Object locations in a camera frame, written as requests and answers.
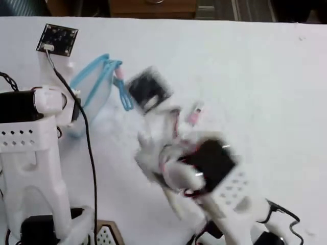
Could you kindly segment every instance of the drawer handle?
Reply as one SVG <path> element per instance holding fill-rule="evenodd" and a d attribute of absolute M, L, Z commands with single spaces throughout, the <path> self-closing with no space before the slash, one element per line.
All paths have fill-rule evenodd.
<path fill-rule="evenodd" d="M 148 4 L 161 4 L 164 0 L 145 0 Z"/>

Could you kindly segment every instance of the pink object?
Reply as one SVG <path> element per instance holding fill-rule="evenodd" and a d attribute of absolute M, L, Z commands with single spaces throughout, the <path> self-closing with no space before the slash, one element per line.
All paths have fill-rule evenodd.
<path fill-rule="evenodd" d="M 120 67 L 118 67 L 116 70 L 114 70 L 114 73 L 116 74 L 116 77 L 120 80 L 123 80 L 124 79 L 124 76 L 123 76 L 123 71 Z"/>
<path fill-rule="evenodd" d="M 188 116 L 186 122 L 191 124 L 192 127 L 198 122 L 202 108 L 203 108 L 203 102 L 195 103 L 192 113 Z"/>

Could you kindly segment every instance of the wire connector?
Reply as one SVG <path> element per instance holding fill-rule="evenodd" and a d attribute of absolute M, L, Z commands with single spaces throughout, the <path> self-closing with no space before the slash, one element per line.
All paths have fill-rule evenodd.
<path fill-rule="evenodd" d="M 43 44 L 43 49 L 44 50 L 48 50 L 48 51 L 54 51 L 55 50 L 55 47 L 53 46 L 53 45 L 51 45 L 51 44 Z"/>

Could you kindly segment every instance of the white surface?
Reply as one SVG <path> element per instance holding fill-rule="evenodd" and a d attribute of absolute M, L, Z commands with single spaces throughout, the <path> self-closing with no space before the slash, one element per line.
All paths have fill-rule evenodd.
<path fill-rule="evenodd" d="M 221 131 L 253 171 L 263 195 L 294 211 L 316 233 L 316 242 L 309 244 L 324 244 L 326 26 L 0 18 L 0 70 L 20 88 L 48 82 L 49 75 L 40 73 L 46 61 L 35 51 L 46 23 L 80 30 L 69 60 L 74 70 L 60 67 L 68 63 L 65 58 L 54 57 L 64 77 L 108 52 L 123 61 L 126 79 L 155 65 L 181 102 L 203 100 L 202 127 Z M 0 82 L 0 90 L 9 88 Z M 126 113 L 113 91 L 91 126 L 99 218 L 116 221 L 126 244 L 184 244 L 191 231 L 133 160 L 141 125 L 138 113 Z M 92 205 L 85 138 L 64 139 L 60 150 L 71 203 Z"/>

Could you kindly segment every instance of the circuit board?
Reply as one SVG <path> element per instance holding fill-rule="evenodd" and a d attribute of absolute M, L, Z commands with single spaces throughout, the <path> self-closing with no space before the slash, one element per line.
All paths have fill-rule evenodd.
<path fill-rule="evenodd" d="M 69 57 L 72 53 L 77 33 L 77 29 L 46 24 L 36 50 L 45 52 L 44 45 L 52 45 L 54 50 L 50 51 L 51 54 Z"/>

